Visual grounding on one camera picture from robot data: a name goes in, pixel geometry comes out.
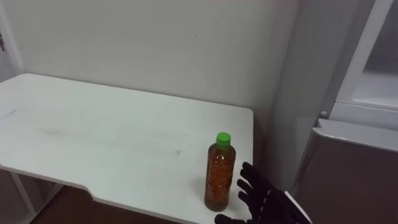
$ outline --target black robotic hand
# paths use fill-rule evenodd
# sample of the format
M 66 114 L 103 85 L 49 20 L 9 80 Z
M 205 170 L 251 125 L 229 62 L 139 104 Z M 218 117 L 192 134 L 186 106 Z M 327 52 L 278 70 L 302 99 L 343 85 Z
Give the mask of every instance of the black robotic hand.
M 311 224 L 288 195 L 276 189 L 266 178 L 249 163 L 244 162 L 241 176 L 248 183 L 239 179 L 237 184 L 242 188 L 238 197 L 246 203 L 252 215 L 247 224 Z M 216 224 L 243 224 L 244 220 L 234 220 L 219 214 Z

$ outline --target table top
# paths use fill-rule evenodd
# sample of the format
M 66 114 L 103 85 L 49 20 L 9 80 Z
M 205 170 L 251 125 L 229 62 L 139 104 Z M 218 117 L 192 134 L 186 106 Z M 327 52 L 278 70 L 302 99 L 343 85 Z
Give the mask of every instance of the table top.
M 247 219 L 235 183 L 252 162 L 251 110 L 34 74 L 0 83 L 0 169 L 176 222 L 214 222 L 203 198 L 207 150 L 220 131 L 237 153 L 222 213 Z

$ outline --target green bottle cap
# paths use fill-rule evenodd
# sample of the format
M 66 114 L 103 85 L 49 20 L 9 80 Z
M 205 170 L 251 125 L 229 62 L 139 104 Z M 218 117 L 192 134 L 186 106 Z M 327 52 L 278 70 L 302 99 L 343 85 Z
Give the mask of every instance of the green bottle cap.
M 216 145 L 218 147 L 228 147 L 231 145 L 231 135 L 228 133 L 218 133 Z

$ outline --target scuff mark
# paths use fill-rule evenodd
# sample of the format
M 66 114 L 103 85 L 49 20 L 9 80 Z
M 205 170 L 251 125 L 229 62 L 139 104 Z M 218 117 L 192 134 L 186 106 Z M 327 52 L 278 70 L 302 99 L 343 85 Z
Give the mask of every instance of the scuff mark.
M 36 131 L 47 134 L 49 136 L 63 136 L 62 131 L 57 131 L 57 130 L 42 130 L 42 129 L 36 129 Z
M 17 110 L 13 110 L 13 111 L 11 111 L 10 113 L 8 113 L 8 114 L 6 114 L 6 115 L 2 116 L 0 119 L 7 118 L 8 116 L 12 115 L 12 114 L 13 114 L 13 113 L 15 113 L 15 112 L 17 112 Z

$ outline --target brown liquid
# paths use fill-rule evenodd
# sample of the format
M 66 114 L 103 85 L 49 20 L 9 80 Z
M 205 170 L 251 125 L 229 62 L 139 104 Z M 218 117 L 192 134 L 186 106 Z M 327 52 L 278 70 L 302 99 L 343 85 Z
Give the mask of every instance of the brown liquid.
M 232 146 L 220 148 L 216 144 L 208 151 L 205 205 L 220 212 L 228 204 L 236 151 Z

